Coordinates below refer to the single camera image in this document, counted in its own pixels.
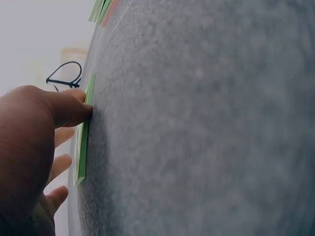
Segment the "stack of sticky notes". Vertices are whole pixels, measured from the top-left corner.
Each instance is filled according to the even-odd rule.
[[[119,0],[96,0],[89,21],[105,26]]]
[[[95,74],[93,74],[88,82],[86,90],[86,104],[92,104],[93,90],[95,84]],[[78,125],[75,141],[74,151],[74,168],[73,168],[73,182],[74,185],[79,185],[82,180],[85,179],[86,174],[86,158],[87,158],[87,146],[88,146],[88,133],[89,133],[89,121]]]

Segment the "background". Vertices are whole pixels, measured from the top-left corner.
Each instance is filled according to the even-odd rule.
[[[88,21],[94,2],[0,0],[0,95],[22,85],[55,91],[68,89],[67,85],[46,83],[46,79],[67,61],[84,66],[95,29],[95,24]],[[71,82],[79,72],[78,65],[69,64],[51,79]],[[55,156],[69,151],[67,142],[56,150]],[[68,172],[45,191],[67,184]],[[67,201],[55,216],[57,236],[69,235]]]

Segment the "black eyeglasses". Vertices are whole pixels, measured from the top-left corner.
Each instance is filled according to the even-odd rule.
[[[61,80],[52,80],[50,79],[60,68],[62,68],[63,66],[65,65],[68,65],[68,64],[71,64],[71,63],[74,63],[74,64],[77,64],[80,68],[80,73],[79,75],[77,76],[77,78],[75,78],[75,80],[71,81],[71,82],[66,82],[66,81],[61,81]],[[80,63],[76,62],[76,61],[69,61],[69,62],[66,62],[64,64],[62,64],[61,66],[59,66],[57,68],[57,70],[55,70],[47,79],[46,79],[46,83],[55,83],[55,84],[60,84],[60,85],[68,85],[70,88],[78,88],[80,87],[79,85],[79,82],[81,81],[81,76],[82,74],[82,66],[80,65]]]

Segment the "gray felt surface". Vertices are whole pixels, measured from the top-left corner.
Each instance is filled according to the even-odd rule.
[[[80,215],[84,236],[314,235],[314,5],[120,0],[84,69],[70,232]]]

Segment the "human hand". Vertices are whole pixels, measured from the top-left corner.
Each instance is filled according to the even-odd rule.
[[[0,98],[0,232],[55,235],[54,214],[68,195],[66,187],[44,195],[46,185],[71,165],[55,147],[87,120],[92,107],[84,92],[61,93],[19,87]]]

